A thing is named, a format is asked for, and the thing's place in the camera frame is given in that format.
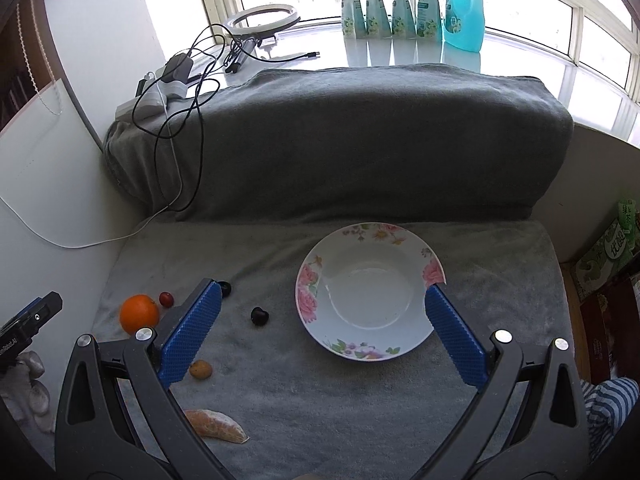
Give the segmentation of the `left gloved hand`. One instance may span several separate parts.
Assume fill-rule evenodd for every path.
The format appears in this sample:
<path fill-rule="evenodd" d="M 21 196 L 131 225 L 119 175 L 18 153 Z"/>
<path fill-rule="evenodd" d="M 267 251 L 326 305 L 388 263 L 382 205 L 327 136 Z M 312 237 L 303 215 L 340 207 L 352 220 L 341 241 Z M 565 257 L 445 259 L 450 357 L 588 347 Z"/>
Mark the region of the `left gloved hand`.
<path fill-rule="evenodd" d="M 15 363 L 1 373 L 1 400 L 18 426 L 34 426 L 43 434 L 53 434 L 50 393 L 39 380 L 45 371 L 37 352 L 22 352 Z"/>

